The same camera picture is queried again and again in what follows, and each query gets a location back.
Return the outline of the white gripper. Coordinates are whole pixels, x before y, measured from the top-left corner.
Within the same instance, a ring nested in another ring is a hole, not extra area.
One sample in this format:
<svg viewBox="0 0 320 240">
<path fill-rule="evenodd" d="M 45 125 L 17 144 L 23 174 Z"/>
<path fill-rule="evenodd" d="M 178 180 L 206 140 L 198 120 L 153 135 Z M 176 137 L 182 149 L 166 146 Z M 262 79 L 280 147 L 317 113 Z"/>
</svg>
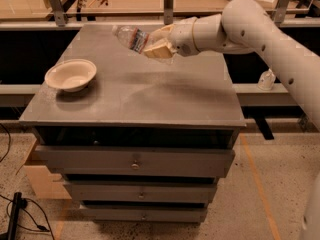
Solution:
<svg viewBox="0 0 320 240">
<path fill-rule="evenodd" d="M 176 52 L 183 57 L 197 55 L 198 50 L 193 38 L 196 20 L 196 17 L 183 19 L 151 32 L 150 37 L 156 42 L 148 44 L 143 54 L 156 59 L 172 58 Z"/>
</svg>

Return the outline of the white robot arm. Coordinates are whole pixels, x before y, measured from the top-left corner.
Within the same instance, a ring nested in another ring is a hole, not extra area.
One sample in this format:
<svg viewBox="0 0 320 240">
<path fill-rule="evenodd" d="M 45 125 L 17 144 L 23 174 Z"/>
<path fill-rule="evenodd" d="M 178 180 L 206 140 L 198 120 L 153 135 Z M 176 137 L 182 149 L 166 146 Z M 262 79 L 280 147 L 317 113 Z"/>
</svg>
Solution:
<svg viewBox="0 0 320 240">
<path fill-rule="evenodd" d="M 162 27 L 151 40 L 143 49 L 149 58 L 203 51 L 258 54 L 320 129 L 320 57 L 283 33 L 255 0 L 232 0 L 220 14 Z"/>
</svg>

